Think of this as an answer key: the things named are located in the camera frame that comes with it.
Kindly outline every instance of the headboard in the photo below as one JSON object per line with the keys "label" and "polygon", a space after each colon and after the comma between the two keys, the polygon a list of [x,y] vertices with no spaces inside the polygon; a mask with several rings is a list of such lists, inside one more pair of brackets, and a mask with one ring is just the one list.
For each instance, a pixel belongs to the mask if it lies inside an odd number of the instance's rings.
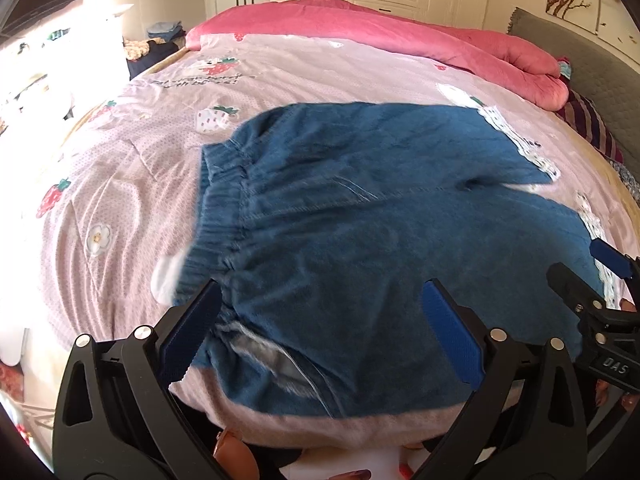
{"label": "headboard", "polygon": [[612,53],[569,30],[516,9],[508,34],[571,61],[572,88],[593,101],[640,180],[640,74]]}

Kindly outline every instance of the pink blanket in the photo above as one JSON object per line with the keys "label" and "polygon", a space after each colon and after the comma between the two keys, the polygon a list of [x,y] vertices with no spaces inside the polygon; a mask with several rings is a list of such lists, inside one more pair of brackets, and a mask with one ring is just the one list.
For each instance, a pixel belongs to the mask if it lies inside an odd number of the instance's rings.
{"label": "pink blanket", "polygon": [[429,57],[468,70],[545,110],[559,110],[568,89],[556,60],[532,43],[489,30],[428,25],[385,16],[344,0],[291,0],[232,7],[191,29],[187,47],[204,34],[294,34],[341,38],[398,54]]}

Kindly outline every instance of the striped pillow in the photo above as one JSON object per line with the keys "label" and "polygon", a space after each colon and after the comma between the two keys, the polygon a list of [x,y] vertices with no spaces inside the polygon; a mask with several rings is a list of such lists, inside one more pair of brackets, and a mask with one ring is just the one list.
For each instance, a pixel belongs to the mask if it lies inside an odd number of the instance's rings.
{"label": "striped pillow", "polygon": [[574,90],[569,90],[569,100],[556,115],[589,141],[602,155],[616,162],[624,162],[622,152],[611,132],[596,111],[593,102]]}

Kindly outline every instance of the silver screw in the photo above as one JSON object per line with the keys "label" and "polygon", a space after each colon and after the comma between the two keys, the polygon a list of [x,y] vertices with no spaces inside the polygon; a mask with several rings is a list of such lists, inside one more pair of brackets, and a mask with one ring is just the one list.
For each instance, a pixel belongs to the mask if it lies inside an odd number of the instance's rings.
{"label": "silver screw", "polygon": [[562,350],[564,349],[564,342],[562,342],[562,339],[555,337],[551,339],[551,346],[556,350]]}
{"label": "silver screw", "polygon": [[133,335],[136,339],[146,339],[151,335],[151,327],[147,325],[139,326]]}
{"label": "silver screw", "polygon": [[507,333],[501,328],[494,328],[493,330],[491,330],[491,339],[499,342],[506,341]]}
{"label": "silver screw", "polygon": [[91,337],[87,334],[82,334],[78,336],[76,339],[76,346],[82,348],[83,346],[87,346],[91,342]]}

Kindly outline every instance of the floral wall painting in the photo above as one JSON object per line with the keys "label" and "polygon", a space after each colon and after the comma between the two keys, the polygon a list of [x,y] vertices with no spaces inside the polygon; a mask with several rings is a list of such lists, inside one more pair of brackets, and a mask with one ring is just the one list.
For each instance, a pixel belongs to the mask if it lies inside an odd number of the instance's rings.
{"label": "floral wall painting", "polygon": [[546,12],[597,34],[640,62],[640,32],[620,0],[547,0]]}

